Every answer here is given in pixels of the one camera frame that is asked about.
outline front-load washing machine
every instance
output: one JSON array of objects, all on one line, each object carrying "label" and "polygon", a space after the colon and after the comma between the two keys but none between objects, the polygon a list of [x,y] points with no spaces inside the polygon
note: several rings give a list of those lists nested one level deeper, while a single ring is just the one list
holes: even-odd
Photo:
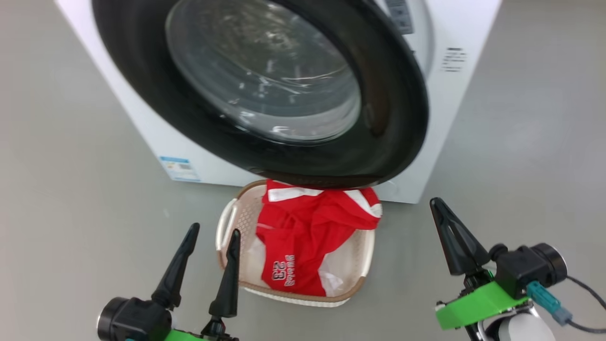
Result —
[{"label": "front-load washing machine", "polygon": [[57,0],[174,180],[417,203],[500,0]]}]

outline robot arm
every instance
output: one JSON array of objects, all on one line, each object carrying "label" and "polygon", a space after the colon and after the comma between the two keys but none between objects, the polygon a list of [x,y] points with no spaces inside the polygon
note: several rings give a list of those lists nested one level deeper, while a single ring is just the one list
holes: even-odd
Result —
[{"label": "robot arm", "polygon": [[[438,302],[436,317],[442,329],[465,328],[473,341],[555,340],[534,309],[535,303],[560,325],[577,328],[572,314],[546,290],[568,278],[566,262],[555,248],[541,243],[509,251],[497,244],[487,252],[442,199],[432,199],[430,207],[450,274],[465,275],[465,289],[459,297]],[[496,263],[495,275],[483,268],[490,260]],[[592,289],[579,285],[601,300]],[[487,319],[493,322],[485,329]],[[606,333],[604,329],[578,329]]]},{"label": "robot arm", "polygon": [[172,329],[171,311],[181,303],[181,283],[200,225],[193,224],[166,269],[151,300],[116,297],[109,301],[97,321],[102,341],[238,341],[225,333],[222,318],[238,314],[240,231],[234,230],[227,251],[227,265],[216,299],[208,309],[211,319],[200,334]]}]

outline plastic laundry basket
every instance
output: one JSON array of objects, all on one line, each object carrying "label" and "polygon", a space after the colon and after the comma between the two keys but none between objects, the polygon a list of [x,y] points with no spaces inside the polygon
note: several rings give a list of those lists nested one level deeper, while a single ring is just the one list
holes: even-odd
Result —
[{"label": "plastic laundry basket", "polygon": [[336,276],[342,279],[342,285],[333,297],[299,295],[291,292],[270,289],[261,280],[264,261],[249,257],[248,250],[256,238],[256,224],[265,194],[265,181],[256,181],[245,186],[238,197],[230,201],[219,219],[216,235],[216,249],[219,265],[225,269],[227,259],[225,250],[229,236],[234,229],[242,235],[240,250],[240,286],[254,294],[270,299],[298,305],[332,308],[347,302],[364,284],[375,247],[374,230],[357,230],[331,257]]}]

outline white stripe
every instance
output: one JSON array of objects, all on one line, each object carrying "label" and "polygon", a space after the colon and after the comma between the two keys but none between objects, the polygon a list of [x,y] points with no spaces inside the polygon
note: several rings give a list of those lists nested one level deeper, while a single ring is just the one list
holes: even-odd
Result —
[{"label": "white stripe", "polygon": [[261,223],[257,223],[257,228],[268,229],[268,230],[273,230],[274,229],[273,226],[270,226],[268,224],[261,224]]},{"label": "white stripe", "polygon": [[380,218],[383,215],[383,207],[380,203],[374,204],[372,207],[368,203],[368,200],[362,195],[362,192],[355,189],[352,191],[345,191],[347,194],[364,212],[372,215],[375,218]]},{"label": "white stripe", "polygon": [[301,188],[301,187],[290,187],[290,188],[273,188],[270,189],[267,193],[267,197],[269,201],[282,201],[288,199],[294,199],[298,197],[302,197],[304,195],[309,195],[311,197],[317,197],[323,191],[319,189],[309,189],[309,188]]}]

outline floor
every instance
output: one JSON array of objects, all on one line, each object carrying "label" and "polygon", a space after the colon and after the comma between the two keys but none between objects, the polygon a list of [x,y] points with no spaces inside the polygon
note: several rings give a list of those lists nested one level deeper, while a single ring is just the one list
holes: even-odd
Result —
[{"label": "floor", "polygon": [[[177,309],[208,319],[221,272],[215,226],[238,189],[172,182],[50,1],[0,11],[0,312],[6,340],[95,340],[114,296],[148,297],[194,221],[202,232]],[[443,197],[486,247],[541,241],[606,295],[606,4],[504,2],[421,204],[385,204],[362,290],[336,309],[242,292],[228,332],[262,340],[465,340],[441,331],[456,297],[428,200]],[[606,314],[553,288],[578,322]],[[561,328],[560,340],[602,340]]]}]

